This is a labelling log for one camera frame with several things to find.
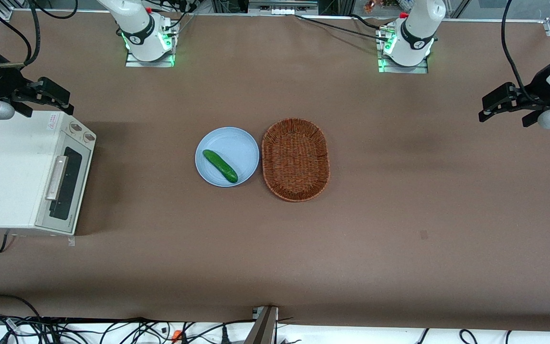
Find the brown table surface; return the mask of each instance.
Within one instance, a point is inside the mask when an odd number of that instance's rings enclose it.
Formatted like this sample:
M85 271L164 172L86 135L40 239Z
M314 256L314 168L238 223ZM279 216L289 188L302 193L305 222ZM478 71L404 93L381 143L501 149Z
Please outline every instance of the brown table surface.
M32 37L29 13L11 22ZM427 75L380 74L374 40L293 17L200 16L174 68L125 68L107 13L40 22L24 74L72 93L97 148L76 246L15 239L0 292L46 316L216 322L272 303L302 324L550 329L550 130L476 115L514 80L497 22L443 22ZM528 23L508 37L529 82L550 38ZM0 26L0 53L24 52ZM260 143L288 117L327 137L318 198L284 202L260 170L225 189L196 172L209 131Z

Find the sticker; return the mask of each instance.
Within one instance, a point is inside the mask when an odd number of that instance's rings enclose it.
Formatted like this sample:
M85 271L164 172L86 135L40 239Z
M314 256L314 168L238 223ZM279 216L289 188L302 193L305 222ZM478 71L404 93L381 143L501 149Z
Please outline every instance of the sticker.
M11 331L13 333L16 333L18 326L16 326L16 324L10 318L6 319L6 324L11 328Z
M50 115L50 119L48 120L48 126L46 126L46 128L48 128L48 130L54 130L54 128L56 127L56 123L59 121L59 115L53 113L52 115Z

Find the plate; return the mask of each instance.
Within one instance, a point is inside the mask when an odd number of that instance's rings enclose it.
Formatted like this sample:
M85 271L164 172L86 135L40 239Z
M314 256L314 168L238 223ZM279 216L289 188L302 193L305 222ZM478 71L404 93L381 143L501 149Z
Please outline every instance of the plate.
M235 170L238 181L231 183L203 156L204 150L212 150ZM231 187L247 181L258 167L260 151L256 140L247 131L235 127L216 129L203 137L194 154L197 171L212 185Z

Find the wicker basket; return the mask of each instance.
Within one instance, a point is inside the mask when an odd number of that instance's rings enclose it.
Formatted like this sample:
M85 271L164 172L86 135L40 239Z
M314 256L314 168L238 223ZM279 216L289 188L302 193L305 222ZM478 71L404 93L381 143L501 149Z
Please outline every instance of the wicker basket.
M314 198L330 179L324 134L304 119L288 118L273 124L262 140L262 171L269 189L284 200Z

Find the plug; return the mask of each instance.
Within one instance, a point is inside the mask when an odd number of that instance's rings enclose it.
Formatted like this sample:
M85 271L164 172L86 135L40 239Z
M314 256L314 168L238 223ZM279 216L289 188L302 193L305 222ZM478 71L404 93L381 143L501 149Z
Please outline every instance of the plug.
M222 326L222 344L231 344L229 330L226 328L226 325Z

